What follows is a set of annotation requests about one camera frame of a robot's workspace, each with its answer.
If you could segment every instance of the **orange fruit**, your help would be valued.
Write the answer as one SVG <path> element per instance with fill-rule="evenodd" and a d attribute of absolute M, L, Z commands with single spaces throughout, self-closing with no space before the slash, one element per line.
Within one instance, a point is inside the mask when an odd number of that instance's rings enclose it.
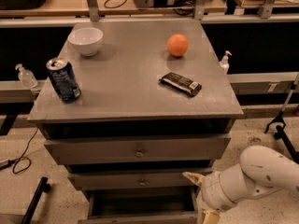
<path fill-rule="evenodd" d="M 167 49 L 175 57 L 181 57 L 185 54 L 189 46 L 188 39 L 185 35 L 171 35 L 167 41 Z"/>

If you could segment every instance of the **clear plastic bottle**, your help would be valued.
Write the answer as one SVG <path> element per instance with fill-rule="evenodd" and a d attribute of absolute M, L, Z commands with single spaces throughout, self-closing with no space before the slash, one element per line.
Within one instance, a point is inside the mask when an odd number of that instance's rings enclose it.
<path fill-rule="evenodd" d="M 15 69 L 19 70 L 18 78 L 24 87 L 33 88 L 37 86 L 37 80 L 34 74 L 30 70 L 26 70 L 22 67 L 21 63 L 18 63 Z"/>
<path fill-rule="evenodd" d="M 225 51 L 225 56 L 223 56 L 222 60 L 219 62 L 221 68 L 224 71 L 224 74 L 227 74 L 228 69 L 230 68 L 230 64 L 228 64 L 228 55 L 232 55 L 230 51 Z"/>

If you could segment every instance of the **concrete floor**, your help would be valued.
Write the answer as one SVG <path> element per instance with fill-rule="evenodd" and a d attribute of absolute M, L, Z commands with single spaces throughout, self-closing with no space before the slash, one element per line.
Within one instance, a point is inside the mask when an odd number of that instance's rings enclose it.
<path fill-rule="evenodd" d="M 223 157 L 217 160 L 213 169 L 222 171 L 238 163 L 242 150 L 251 145 L 271 147 L 290 157 L 282 141 L 274 139 L 276 125 L 264 133 L 266 125 L 278 114 L 280 106 L 243 106 L 245 118 L 235 122 L 231 131 L 232 140 Z M 294 106 L 285 113 L 286 134 L 299 150 L 299 118 L 292 114 Z M 19 115 L 8 135 L 0 136 L 0 160 L 18 158 L 26 148 L 27 142 L 36 131 L 28 124 L 26 115 Z M 51 191 L 44 193 L 33 216 L 32 223 L 72 224 L 85 219 L 88 202 L 81 192 L 76 191 L 67 179 L 67 171 L 58 166 L 43 147 L 45 138 L 40 132 L 32 140 L 26 156 L 32 165 L 25 172 L 14 175 L 12 168 L 0 171 L 0 214 L 24 215 L 34 196 L 42 176 L 51 184 Z M 20 163 L 17 170 L 26 165 Z M 299 223 L 299 193 L 281 190 L 260 200 L 241 202 L 236 208 L 221 214 L 219 224 L 297 224 Z"/>

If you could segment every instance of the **drawer handle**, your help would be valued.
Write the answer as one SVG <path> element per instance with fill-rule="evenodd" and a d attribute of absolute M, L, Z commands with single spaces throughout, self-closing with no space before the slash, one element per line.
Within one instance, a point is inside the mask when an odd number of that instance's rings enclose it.
<path fill-rule="evenodd" d="M 139 186 L 140 187 L 146 187 L 147 186 L 146 180 L 140 179 Z"/>
<path fill-rule="evenodd" d="M 142 150 L 138 150 L 135 154 L 138 158 L 142 158 L 144 156 L 144 153 L 142 152 Z"/>

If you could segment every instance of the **soda can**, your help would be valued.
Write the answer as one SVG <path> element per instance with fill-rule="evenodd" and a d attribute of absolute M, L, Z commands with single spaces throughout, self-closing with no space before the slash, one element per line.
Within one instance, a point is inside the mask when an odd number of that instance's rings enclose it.
<path fill-rule="evenodd" d="M 47 74 L 59 98 L 71 103 L 79 98 L 81 90 L 76 82 L 72 64 L 64 58 L 53 58 L 46 64 Z"/>

